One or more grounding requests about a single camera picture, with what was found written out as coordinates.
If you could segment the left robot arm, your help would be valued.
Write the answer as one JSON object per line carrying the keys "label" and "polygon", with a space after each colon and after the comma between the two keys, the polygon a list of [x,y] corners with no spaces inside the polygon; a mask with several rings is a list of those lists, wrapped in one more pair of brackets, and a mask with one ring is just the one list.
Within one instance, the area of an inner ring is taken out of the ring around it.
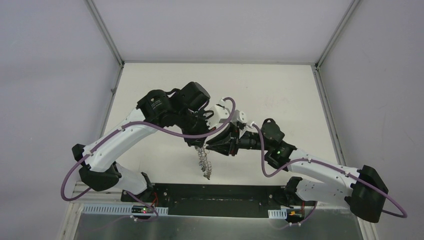
{"label": "left robot arm", "polygon": [[209,100],[209,93],[197,82],[189,82],[182,89],[149,91],[105,136],[89,145],[76,144],[72,148],[76,161],[84,160],[78,170],[81,181],[97,192],[115,187],[132,193],[140,202],[149,201],[153,189],[147,176],[121,166],[117,159],[157,132],[155,126],[177,126],[186,136],[208,133],[201,114]]}

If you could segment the round metal keyring disc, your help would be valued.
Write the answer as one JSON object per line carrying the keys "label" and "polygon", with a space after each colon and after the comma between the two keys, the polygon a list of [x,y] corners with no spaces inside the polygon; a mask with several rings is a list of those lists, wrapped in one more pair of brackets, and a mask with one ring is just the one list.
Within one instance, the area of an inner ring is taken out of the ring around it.
{"label": "round metal keyring disc", "polygon": [[198,164],[200,166],[201,171],[203,172],[203,177],[207,180],[210,180],[212,175],[212,164],[208,160],[208,153],[206,152],[204,147],[196,146],[195,150],[197,151],[197,155],[199,158]]}

